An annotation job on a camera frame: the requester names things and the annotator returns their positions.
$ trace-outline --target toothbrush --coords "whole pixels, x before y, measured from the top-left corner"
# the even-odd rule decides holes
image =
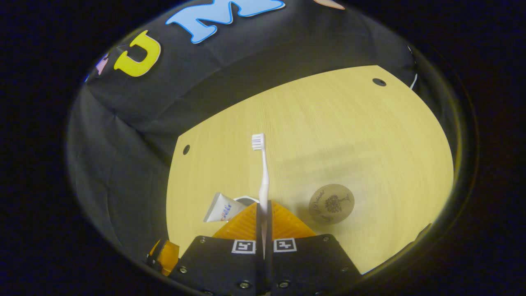
[[[252,135],[252,150],[261,150],[261,156],[263,158],[263,178],[261,180],[261,187],[259,188],[259,204],[263,217],[266,220],[267,217],[267,204],[268,204],[268,168],[267,168],[267,155],[265,152],[265,134],[254,134]]]

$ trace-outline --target light wood surface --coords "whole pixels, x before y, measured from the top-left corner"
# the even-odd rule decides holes
[[[269,199],[317,234],[333,234],[361,273],[415,240],[449,197],[451,152],[424,102],[378,66],[325,72],[248,98],[179,137],[166,218],[180,254],[194,237],[211,236],[225,223],[203,222],[214,193],[258,197],[256,133],[266,137]],[[309,200],[331,183],[349,188],[355,207],[342,222],[319,225],[309,216]]]

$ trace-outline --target white cable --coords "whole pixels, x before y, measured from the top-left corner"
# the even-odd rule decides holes
[[[418,73],[414,75],[413,83],[412,83],[411,86],[409,87],[410,89],[413,89],[413,86],[414,86],[415,82],[417,81],[417,78],[418,78]]]

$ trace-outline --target black cloth backdrop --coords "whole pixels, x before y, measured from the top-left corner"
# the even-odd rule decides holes
[[[180,9],[206,3],[169,10],[116,43],[101,75],[89,73],[70,114],[67,163],[79,203],[109,241],[137,260],[168,238],[166,187],[179,135],[309,75],[379,65],[409,86],[417,72],[406,41],[348,7],[285,0],[285,8],[245,18],[232,5],[233,23],[203,21],[218,31],[199,44],[181,26],[165,25]],[[157,63],[140,77],[113,70],[125,50],[144,58],[146,52],[129,43],[146,29],[161,45]],[[414,89],[440,120],[440,104],[426,87],[421,79]]]

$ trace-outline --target orange part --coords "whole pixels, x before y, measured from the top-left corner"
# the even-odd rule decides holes
[[[150,256],[154,254],[155,247],[159,244],[159,242],[160,240],[157,241],[150,251]],[[156,260],[159,261],[163,267],[161,273],[163,275],[169,275],[177,264],[177,261],[179,261],[179,246],[171,243],[170,241],[166,241],[165,245],[161,249],[159,257],[157,257]]]
[[[223,225],[223,227],[213,235],[213,238],[255,241],[256,209],[257,203],[249,205]]]
[[[272,201],[272,240],[315,236],[309,226],[279,203]]]
[[[256,240],[256,208],[253,203],[223,225],[214,238],[228,240]],[[306,238],[315,236],[312,229],[279,203],[272,201],[272,239]]]

